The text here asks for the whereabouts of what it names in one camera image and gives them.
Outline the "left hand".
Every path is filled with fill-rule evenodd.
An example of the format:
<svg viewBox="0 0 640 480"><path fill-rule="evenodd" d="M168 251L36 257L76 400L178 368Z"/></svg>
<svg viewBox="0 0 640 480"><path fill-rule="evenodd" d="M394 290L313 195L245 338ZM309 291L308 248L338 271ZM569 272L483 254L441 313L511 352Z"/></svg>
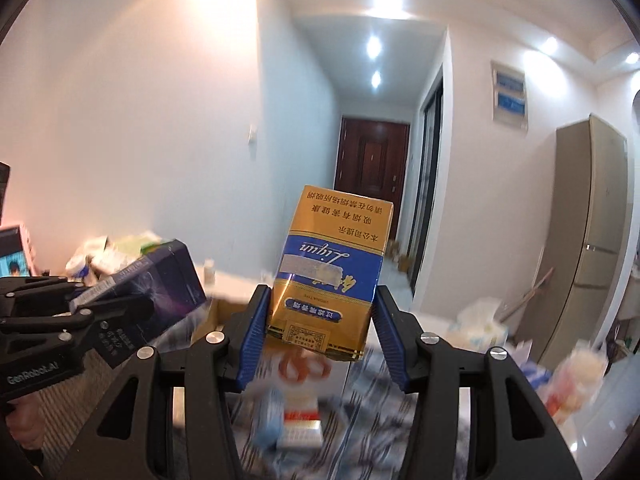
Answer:
<svg viewBox="0 0 640 480"><path fill-rule="evenodd" d="M41 413L40 395L31 393L10 404L13 411L6 416L6 426L12 438L25 450L42 448L46 424Z"/></svg>

